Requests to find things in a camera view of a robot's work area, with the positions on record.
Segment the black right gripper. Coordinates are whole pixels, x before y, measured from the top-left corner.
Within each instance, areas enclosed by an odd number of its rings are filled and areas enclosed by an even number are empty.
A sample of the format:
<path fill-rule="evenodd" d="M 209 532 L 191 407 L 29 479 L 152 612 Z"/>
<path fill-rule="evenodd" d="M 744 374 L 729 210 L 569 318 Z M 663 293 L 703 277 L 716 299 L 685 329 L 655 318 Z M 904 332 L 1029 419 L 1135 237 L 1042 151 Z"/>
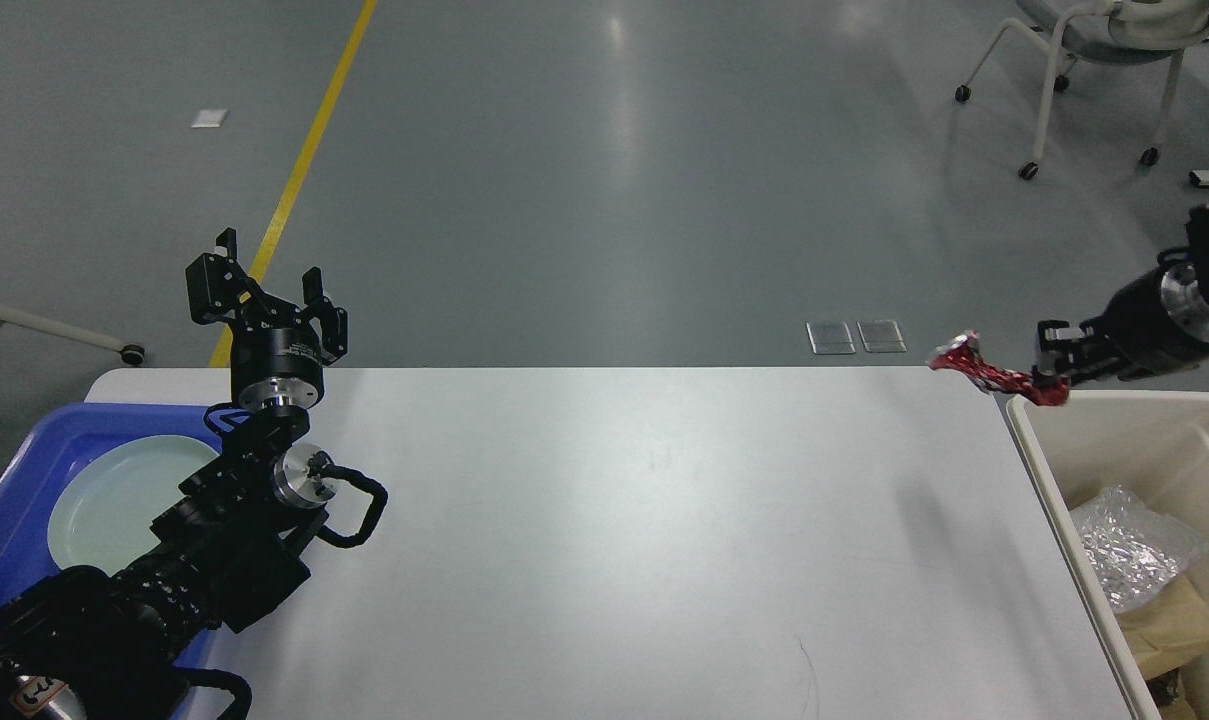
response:
<path fill-rule="evenodd" d="M 1101 355 L 1101 337 L 1113 356 Z M 1035 325 L 1032 387 L 1136 381 L 1209 359 L 1209 269 L 1167 265 L 1121 288 L 1097 319 Z"/>

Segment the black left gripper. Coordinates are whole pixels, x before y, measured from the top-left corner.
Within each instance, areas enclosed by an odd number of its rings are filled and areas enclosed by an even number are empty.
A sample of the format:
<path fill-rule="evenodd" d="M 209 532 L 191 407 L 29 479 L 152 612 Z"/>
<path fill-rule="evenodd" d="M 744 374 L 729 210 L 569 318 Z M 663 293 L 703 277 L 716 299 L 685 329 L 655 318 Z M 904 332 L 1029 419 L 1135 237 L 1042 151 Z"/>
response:
<path fill-rule="evenodd" d="M 212 252 L 202 252 L 184 271 L 189 317 L 198 325 L 244 325 L 265 317 L 264 294 L 238 261 L 237 231 L 225 228 Z M 311 266 L 301 278 L 306 325 L 285 329 L 235 329 L 230 348 L 230 387 L 239 410 L 255 413 L 268 405 L 312 410 L 324 397 L 322 365 L 348 352 L 348 313 L 334 304 Z M 308 327 L 319 323 L 319 329 Z"/>

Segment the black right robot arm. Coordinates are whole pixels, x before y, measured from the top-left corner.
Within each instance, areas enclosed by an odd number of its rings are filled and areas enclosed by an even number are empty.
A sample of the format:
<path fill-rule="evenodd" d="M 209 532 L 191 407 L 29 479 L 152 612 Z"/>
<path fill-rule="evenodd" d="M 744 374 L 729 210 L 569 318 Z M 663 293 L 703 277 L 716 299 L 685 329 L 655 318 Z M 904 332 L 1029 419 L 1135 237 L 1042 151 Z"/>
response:
<path fill-rule="evenodd" d="M 1116 291 L 1101 314 L 1039 323 L 1032 387 L 1140 381 L 1209 360 L 1209 202 L 1188 211 L 1181 246 Z"/>

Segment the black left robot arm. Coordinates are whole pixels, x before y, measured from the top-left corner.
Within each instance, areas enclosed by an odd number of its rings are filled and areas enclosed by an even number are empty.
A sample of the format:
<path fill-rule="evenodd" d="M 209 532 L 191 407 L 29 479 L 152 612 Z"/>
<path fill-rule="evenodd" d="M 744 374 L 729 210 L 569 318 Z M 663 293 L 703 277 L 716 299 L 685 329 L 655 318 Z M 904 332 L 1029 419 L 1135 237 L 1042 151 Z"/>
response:
<path fill-rule="evenodd" d="M 243 632 L 310 577 L 312 541 L 372 536 L 389 495 L 303 442 L 322 372 L 345 356 L 348 317 L 303 273 L 302 304 L 271 295 L 239 265 L 237 233 L 185 269 L 193 323 L 232 332 L 229 401 L 207 407 L 219 455 L 156 516 L 156 546 L 120 571 L 60 570 L 0 606 L 0 719 L 169 719 L 196 687 L 229 693 L 243 719 L 251 687 L 229 670 L 183 667 L 202 632 Z"/>

